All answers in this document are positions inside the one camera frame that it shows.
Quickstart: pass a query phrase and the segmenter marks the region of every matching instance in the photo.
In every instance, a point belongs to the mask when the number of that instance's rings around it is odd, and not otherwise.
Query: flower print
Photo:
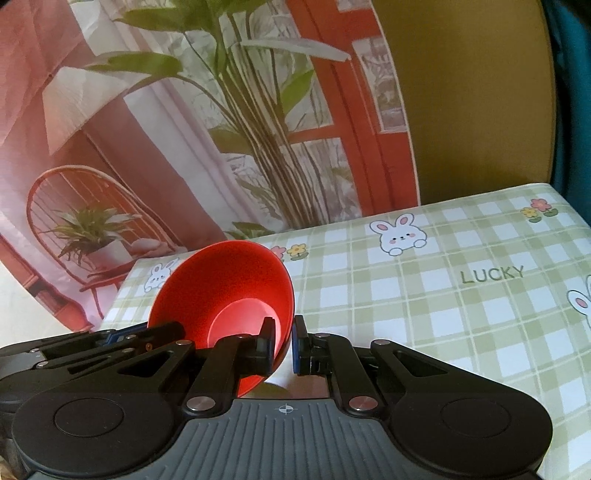
[[[527,218],[534,218],[538,216],[538,211],[531,207],[522,208],[521,213],[523,213]]]
[[[287,250],[287,248],[280,247],[279,245],[275,245],[274,247],[271,247],[270,250],[275,254],[275,256],[279,260],[281,260],[281,259],[283,259],[283,254],[285,253],[285,251]]]
[[[531,207],[539,210],[540,212],[545,212],[546,210],[550,210],[552,205],[546,202],[544,199],[532,199]]]
[[[306,253],[306,244],[299,244],[299,245],[292,245],[291,248],[287,251],[292,257],[297,257],[298,255]]]

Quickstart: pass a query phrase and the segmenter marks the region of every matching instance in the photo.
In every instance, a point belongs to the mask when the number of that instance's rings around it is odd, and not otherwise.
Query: red bowl
[[[263,319],[275,319],[273,368],[289,347],[294,292],[283,263],[271,250],[246,240],[201,249],[180,264],[156,297],[148,326],[175,320],[196,348],[210,348],[225,336],[259,333]],[[238,396],[264,380],[241,379]]]

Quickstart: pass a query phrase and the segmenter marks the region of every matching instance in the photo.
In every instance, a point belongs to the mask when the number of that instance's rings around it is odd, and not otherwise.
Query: red flower
[[[531,207],[539,210],[540,212],[545,212],[546,210],[550,210],[552,205],[550,205],[544,199],[533,199],[531,201]]]
[[[281,260],[283,258],[283,254],[285,253],[286,248],[285,247],[279,247],[278,245],[271,247],[270,249],[275,256]]]

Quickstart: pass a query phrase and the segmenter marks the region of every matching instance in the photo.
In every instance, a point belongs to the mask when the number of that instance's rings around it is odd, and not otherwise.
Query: yellow wall
[[[548,181],[554,75],[538,0],[374,0],[423,203]]]

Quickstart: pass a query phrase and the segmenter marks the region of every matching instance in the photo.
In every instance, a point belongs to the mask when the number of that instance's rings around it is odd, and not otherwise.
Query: crosshair mark
[[[282,405],[281,407],[276,408],[276,410],[279,410],[281,413],[287,415],[289,413],[292,413],[294,410],[297,410],[297,408],[294,408],[291,405],[288,405],[286,403],[285,405]]]

